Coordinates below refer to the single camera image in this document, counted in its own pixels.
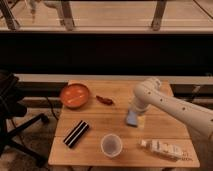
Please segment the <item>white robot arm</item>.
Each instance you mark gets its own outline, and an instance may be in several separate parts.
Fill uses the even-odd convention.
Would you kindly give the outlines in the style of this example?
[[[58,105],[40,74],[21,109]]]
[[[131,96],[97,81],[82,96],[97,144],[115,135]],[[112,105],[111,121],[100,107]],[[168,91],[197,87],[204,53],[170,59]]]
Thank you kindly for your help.
[[[156,77],[135,85],[126,123],[138,126],[137,116],[153,105],[213,141],[213,110],[168,96],[160,91],[160,87],[161,81]]]

